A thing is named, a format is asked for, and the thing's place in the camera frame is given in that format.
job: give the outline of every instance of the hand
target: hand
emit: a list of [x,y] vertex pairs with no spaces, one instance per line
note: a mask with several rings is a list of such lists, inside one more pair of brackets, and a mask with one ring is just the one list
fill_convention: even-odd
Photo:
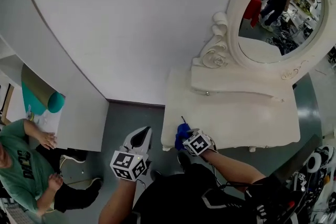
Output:
[[58,174],[52,174],[49,176],[48,183],[49,188],[56,192],[63,185],[63,178]]
[[40,142],[40,144],[47,150],[49,150],[50,148],[54,149],[57,145],[54,133],[40,132],[37,139]]
[[191,134],[188,133],[190,131],[190,127],[186,123],[182,123],[177,127],[177,134],[175,139],[175,148],[180,151],[184,150],[183,140],[187,140]]

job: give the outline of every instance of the gray floor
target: gray floor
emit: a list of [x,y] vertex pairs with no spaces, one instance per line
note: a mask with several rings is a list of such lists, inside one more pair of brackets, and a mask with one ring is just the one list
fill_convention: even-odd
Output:
[[251,27],[250,23],[251,20],[243,19],[243,23],[239,30],[239,37],[258,39],[266,42],[268,38],[277,37],[279,34],[277,27],[274,27],[275,31],[272,33],[262,28],[260,23],[257,23],[254,28]]
[[[266,175],[272,173],[300,149],[313,134],[321,135],[321,121],[309,75],[306,75],[298,82],[295,95],[300,118],[300,142],[283,147],[259,148],[255,153],[250,153],[245,147],[228,148],[220,150],[220,152],[226,156],[249,163]],[[102,207],[108,201],[117,185],[117,180],[109,167],[113,152],[119,148],[125,136],[137,128],[151,126],[153,129],[153,146],[150,152],[150,159],[153,161],[152,167],[164,175],[181,172],[176,159],[176,150],[171,150],[170,152],[161,150],[160,136],[163,116],[164,109],[160,108],[110,104],[101,153],[90,152],[88,160],[84,164],[66,161],[62,168],[66,183],[103,176],[104,186],[97,200],[89,208],[67,211],[63,215],[66,219],[62,220],[62,223],[98,222]],[[193,161],[203,162],[199,158],[194,158]],[[139,196],[142,191],[143,186],[138,183],[136,195]],[[228,192],[238,195],[238,192],[233,189],[229,189]],[[57,220],[54,223],[61,223],[59,222],[59,214],[57,215]]]
[[328,138],[326,143],[336,147],[336,139],[333,139],[336,129],[336,71],[328,60],[328,56],[325,56],[309,71],[309,75],[319,104],[322,135]]

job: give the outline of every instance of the white panel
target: white panel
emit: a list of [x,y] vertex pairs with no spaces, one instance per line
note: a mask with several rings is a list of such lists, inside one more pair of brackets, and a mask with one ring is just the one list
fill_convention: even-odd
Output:
[[11,121],[17,121],[26,117],[25,104],[23,102],[22,88],[14,87],[10,98],[6,118]]
[[15,52],[9,48],[0,37],[0,59],[14,55]]
[[31,0],[0,0],[0,36],[31,70],[55,90],[66,94],[77,68]]
[[22,66],[23,62],[16,55],[0,59],[0,70],[20,87]]
[[11,81],[8,77],[0,71],[0,109],[5,103],[6,94]]
[[62,109],[58,147],[100,151],[108,106],[106,99],[78,71]]
[[163,104],[170,68],[190,66],[229,0],[35,1],[106,98]]

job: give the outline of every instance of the green t-shirt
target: green t-shirt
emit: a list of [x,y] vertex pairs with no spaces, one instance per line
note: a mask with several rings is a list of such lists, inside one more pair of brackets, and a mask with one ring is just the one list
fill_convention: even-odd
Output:
[[10,168],[0,168],[0,180],[17,203],[36,213],[36,200],[47,189],[54,170],[41,154],[29,148],[24,138],[24,120],[5,126],[0,132],[0,143],[13,161]]

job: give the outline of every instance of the blue glove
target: blue glove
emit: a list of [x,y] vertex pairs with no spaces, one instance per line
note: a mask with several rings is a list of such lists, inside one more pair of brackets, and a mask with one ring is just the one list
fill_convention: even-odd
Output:
[[187,133],[187,131],[191,130],[187,123],[182,123],[177,127],[177,134],[175,140],[175,148],[180,150],[185,150],[182,139],[187,140],[191,134]]

